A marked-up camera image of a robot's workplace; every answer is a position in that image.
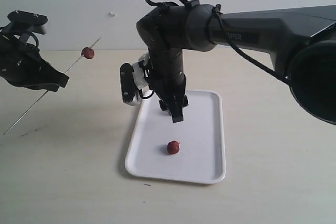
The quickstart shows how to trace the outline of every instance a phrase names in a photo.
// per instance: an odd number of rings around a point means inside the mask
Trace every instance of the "skewer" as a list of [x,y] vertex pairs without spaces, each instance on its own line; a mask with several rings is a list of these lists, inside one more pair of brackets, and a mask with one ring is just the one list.
[[[90,48],[94,47],[95,44],[101,39],[101,37],[99,37],[99,39],[97,39]],[[83,58],[84,55],[81,55],[66,71],[65,73],[67,73],[71,68],[73,68],[73,66],[81,59]],[[7,132],[9,132],[47,93],[49,92],[49,90],[47,90],[46,92],[44,92],[26,111],[25,113],[23,113],[9,128],[8,130],[6,130],[4,132],[4,135],[6,135]]]

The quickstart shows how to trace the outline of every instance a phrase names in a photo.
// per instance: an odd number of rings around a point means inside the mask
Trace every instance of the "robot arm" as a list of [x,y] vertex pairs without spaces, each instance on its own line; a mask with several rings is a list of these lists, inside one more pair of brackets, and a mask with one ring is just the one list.
[[[13,86],[31,90],[56,92],[59,87],[64,88],[69,77],[42,59],[34,34],[45,34],[47,17],[14,11],[8,19],[10,23],[0,29],[0,76]],[[35,45],[27,43],[30,36]]]
[[[220,6],[198,0],[154,3],[137,22],[148,47],[145,59],[120,68],[123,101],[139,104],[146,83],[160,98],[173,122],[183,121],[186,76],[183,49],[207,52],[229,45],[254,65],[287,84],[297,102],[311,115],[336,124],[336,6],[222,14]],[[267,52],[274,70],[240,48]]]

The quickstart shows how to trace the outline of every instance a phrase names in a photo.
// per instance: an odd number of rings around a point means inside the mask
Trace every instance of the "red fruit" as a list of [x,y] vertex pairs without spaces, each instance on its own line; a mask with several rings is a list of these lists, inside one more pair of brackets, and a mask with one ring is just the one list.
[[95,53],[94,53],[94,50],[90,47],[85,47],[83,50],[82,50],[82,53],[81,55],[83,55],[85,58],[87,59],[93,59],[94,56],[95,56]]
[[178,141],[171,141],[167,145],[167,151],[169,154],[176,154],[180,150],[180,143]]

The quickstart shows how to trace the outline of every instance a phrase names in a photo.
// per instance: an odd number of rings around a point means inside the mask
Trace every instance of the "table surface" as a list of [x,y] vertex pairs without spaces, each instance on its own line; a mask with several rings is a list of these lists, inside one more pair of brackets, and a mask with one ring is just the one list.
[[[227,173],[200,186],[133,178],[124,168],[138,108],[119,67],[144,51],[97,51],[0,136],[0,223],[335,223],[336,128],[229,48],[184,52],[188,89],[223,99]],[[267,54],[249,51],[271,66]],[[79,52],[42,52],[62,71]],[[0,130],[42,93],[0,80]]]

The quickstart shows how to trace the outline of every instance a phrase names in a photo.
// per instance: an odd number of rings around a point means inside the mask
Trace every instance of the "plastic tray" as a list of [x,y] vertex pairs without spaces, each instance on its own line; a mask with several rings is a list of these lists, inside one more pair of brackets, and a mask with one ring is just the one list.
[[[131,175],[200,184],[224,178],[222,100],[211,91],[186,91],[186,95],[189,106],[179,123],[161,111],[156,95],[142,102],[125,159]],[[180,142],[180,151],[169,155],[166,146],[173,140]]]

